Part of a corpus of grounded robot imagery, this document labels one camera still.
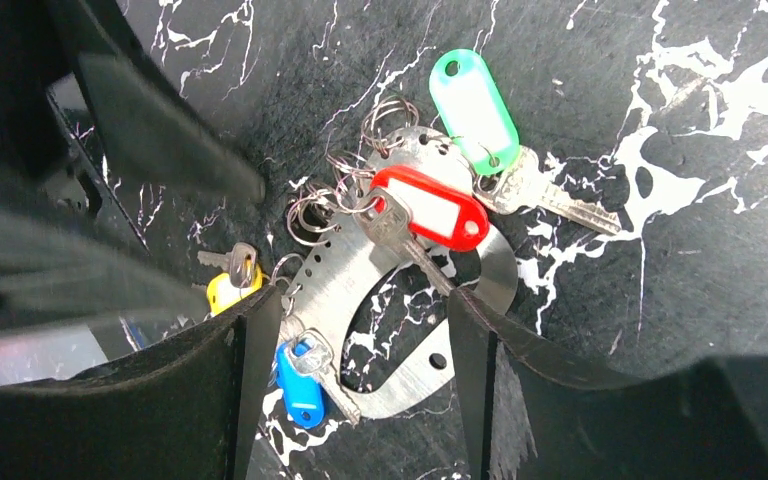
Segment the key tag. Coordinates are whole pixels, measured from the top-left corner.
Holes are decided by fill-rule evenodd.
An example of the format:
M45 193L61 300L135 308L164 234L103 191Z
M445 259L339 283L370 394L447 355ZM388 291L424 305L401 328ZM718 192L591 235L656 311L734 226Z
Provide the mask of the key tag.
M248 297L263 286L263 271L260 265L255 266L254 278L251 285L245 288L237 288L231 284L231 276L220 273L207 284L207 302L210 304L210 313L213 316L224 312L228 307Z
M516 159L519 134L480 55L466 49L444 54L431 69L428 89L475 173L499 173Z
M275 353L275 382L284 390L287 414L305 430L316 427L325 418L325 399L322 387L313 377L302 376L293 368L289 355L303 356L309 348L304 342L291 346L281 344Z
M410 231L450 250L473 250L490 233L487 212L477 200L410 167L380 170L370 182L370 189L375 187L386 188L410 207ZM375 209L380 212L384 205Z

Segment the key head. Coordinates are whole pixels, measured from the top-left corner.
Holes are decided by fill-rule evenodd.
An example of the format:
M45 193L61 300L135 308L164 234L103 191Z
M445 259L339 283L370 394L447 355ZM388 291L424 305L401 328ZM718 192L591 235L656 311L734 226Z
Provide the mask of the key head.
M361 230L376 245L395 246L410 236L411 210L384 188L373 188L363 212L355 213Z
M231 285L248 288L257 271L257 250L248 243L238 242L228 253L228 275Z
M303 350L284 343L275 353L275 381L284 390L287 413L304 429L314 428L325 418L325 398L316 379L305 377L291 363L291 350Z
M296 372L303 377L324 371L334 358L331 346L316 330L305 330L287 342L287 345L287 358Z
M499 175L496 185L490 190L476 188L473 194L485 207L502 215L510 215L520 207L534 207L532 182L540 178L539 165L537 153L521 146L519 155Z

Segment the green key tag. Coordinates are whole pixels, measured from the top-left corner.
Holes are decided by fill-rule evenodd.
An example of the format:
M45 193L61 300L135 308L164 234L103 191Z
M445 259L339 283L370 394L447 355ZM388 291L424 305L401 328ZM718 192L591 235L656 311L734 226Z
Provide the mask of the green key tag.
M519 135L480 55L446 53L431 69L428 88L449 136L477 174L501 172L516 160Z

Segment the metal key ring holder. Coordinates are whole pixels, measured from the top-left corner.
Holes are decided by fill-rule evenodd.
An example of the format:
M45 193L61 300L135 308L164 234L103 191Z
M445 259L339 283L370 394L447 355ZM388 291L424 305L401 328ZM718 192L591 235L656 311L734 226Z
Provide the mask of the metal key ring holder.
M360 125L361 141L375 149L384 158L390 155L391 148L398 147L402 141L396 140L388 144L378 130L377 124L387 115L399 112L405 114L405 127L419 125L419 109L416 108L416 105L397 95L387 97L375 105Z

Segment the silver key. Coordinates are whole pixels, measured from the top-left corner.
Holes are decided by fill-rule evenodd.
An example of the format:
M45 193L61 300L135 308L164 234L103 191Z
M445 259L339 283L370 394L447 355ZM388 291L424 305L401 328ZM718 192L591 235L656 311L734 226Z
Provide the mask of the silver key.
M490 210L509 215L520 207L543 207L552 213L607 235L622 230L620 218L595 203L573 200L540 171L540 159L530 148L520 147L516 160L501 173L490 191L476 189L475 198Z
M376 245L387 247L404 260L417 264L428 276L431 285L441 295L449 296L455 286L408 230L412 216L410 208L401 199L380 187L372 189L367 199L370 202L367 205L383 200L384 209L377 212L375 208L368 208L364 212L354 214L355 221L366 236Z
M196 258L202 265L218 267L228 273L231 285L236 288L250 287L257 274L257 250L248 243L239 242L228 253L201 250L196 254Z

